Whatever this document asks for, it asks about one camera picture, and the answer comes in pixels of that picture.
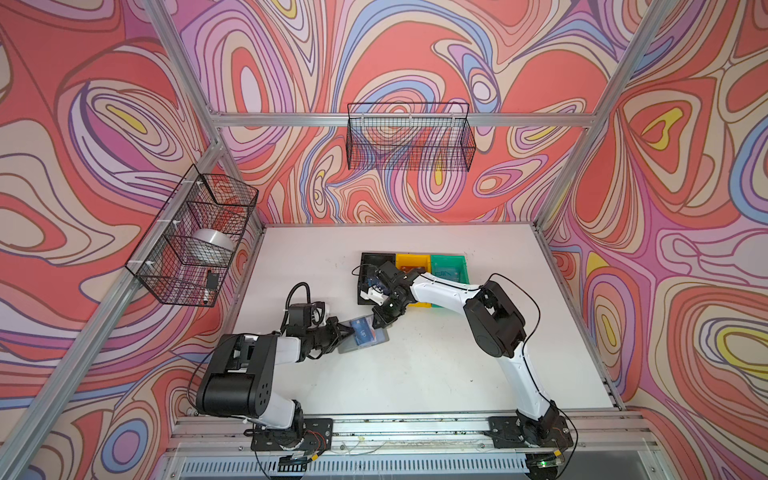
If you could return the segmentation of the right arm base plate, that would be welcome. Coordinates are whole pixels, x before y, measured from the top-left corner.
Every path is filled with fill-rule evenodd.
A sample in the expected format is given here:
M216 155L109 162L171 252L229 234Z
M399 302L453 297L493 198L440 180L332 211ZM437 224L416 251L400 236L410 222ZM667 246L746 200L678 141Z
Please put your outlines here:
M492 416L488 418L489 437L495 448L533 448L566 450L574 445L572 429L562 415L531 420L525 416Z

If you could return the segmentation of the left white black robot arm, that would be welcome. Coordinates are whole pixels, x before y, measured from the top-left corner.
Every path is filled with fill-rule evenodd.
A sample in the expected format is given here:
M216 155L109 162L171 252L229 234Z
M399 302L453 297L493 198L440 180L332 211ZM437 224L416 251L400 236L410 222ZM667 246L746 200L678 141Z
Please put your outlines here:
M291 335L225 335L212 352L194 407L203 415L240 418L267 429L291 429L301 406L274 391L275 367L317 360L354 334L353 327L332 317Z

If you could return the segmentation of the blue card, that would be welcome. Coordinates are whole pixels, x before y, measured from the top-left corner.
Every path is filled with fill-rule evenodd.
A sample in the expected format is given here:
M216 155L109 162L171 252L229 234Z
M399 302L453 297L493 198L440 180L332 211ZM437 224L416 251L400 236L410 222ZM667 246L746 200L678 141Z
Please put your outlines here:
M353 319L349 325L355 329L354 339L357 346L366 346L376 340L376 332L368 316Z

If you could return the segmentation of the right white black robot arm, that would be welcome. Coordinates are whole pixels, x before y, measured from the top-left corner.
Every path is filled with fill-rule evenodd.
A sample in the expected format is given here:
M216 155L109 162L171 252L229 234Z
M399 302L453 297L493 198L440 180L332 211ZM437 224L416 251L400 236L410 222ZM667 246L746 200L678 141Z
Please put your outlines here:
M481 285L437 277L423 268L407 272L386 262L360 269L359 297L373 304L373 323L387 328L416 303L429 303L461 314L476 345L498 363L512 386L518 438L531 446L556 445L563 419L556 403L538 385L529 363L525 319L503 287L489 279Z

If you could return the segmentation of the grey card holder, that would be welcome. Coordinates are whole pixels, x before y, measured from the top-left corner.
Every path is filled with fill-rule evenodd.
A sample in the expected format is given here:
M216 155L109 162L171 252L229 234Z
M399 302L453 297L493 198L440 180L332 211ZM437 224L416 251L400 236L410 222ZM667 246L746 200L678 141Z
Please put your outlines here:
M344 338L337 347L339 354L377 346L389 341L385 329L374 327L373 314L341 322L339 326L343 327L344 333Z

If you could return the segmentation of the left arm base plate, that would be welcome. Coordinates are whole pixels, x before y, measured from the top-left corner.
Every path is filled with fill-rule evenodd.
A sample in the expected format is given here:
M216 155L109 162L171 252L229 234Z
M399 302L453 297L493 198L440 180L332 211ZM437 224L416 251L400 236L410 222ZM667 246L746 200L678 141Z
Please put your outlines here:
M274 429L256 425L248 430L251 450L261 452L288 452L320 454L332 447L334 421L330 417L295 420L288 429Z

